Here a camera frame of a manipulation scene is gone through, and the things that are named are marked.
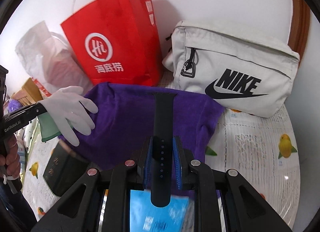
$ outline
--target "blue package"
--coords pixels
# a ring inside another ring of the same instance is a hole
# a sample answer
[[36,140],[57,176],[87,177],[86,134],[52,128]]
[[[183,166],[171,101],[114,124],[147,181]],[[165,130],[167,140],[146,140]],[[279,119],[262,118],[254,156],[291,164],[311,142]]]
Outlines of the blue package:
[[152,205],[150,191],[131,191],[130,232],[181,232],[188,197],[171,196],[164,208]]

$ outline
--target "black carabiner clip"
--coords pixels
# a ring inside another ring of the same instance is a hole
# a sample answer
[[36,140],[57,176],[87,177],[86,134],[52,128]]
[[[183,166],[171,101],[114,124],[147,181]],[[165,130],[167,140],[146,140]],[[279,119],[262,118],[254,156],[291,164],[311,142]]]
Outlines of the black carabiner clip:
[[195,59],[195,53],[196,53],[196,49],[195,48],[191,48],[191,53],[190,53],[190,58],[188,60],[186,60],[186,62],[184,63],[180,74],[184,77],[188,77],[188,78],[194,78],[196,75],[196,64],[194,62]]

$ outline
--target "red paper bag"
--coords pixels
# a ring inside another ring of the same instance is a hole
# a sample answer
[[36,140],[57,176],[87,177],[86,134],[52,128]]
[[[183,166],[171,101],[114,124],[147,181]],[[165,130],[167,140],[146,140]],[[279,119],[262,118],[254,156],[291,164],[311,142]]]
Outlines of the red paper bag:
[[94,84],[154,86],[163,73],[151,0],[95,0],[61,27]]

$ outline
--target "metal bolt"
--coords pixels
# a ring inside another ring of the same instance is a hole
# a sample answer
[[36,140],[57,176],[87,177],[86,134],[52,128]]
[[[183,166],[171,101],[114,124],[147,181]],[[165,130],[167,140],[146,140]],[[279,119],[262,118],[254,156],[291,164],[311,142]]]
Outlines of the metal bolt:
[[238,172],[237,172],[236,170],[234,170],[234,169],[230,169],[230,170],[228,171],[228,174],[229,174],[230,176],[236,177],[236,176],[238,175]]
[[126,160],[124,163],[126,166],[134,166],[135,162],[133,160]]
[[201,164],[201,162],[199,160],[192,160],[191,161],[192,166],[199,166],[200,164]]
[[96,175],[97,174],[97,169],[95,169],[95,168],[91,168],[91,169],[89,169],[88,171],[87,171],[87,174],[89,175],[89,176],[94,176],[94,175]]

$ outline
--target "dark blue pants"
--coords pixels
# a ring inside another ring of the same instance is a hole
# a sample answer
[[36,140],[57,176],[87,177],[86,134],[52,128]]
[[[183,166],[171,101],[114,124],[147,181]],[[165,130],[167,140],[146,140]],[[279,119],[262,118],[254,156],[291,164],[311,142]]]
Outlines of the dark blue pants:
[[12,194],[8,185],[0,179],[0,200],[9,211],[11,217],[23,232],[30,230],[37,223],[36,217],[21,192]]

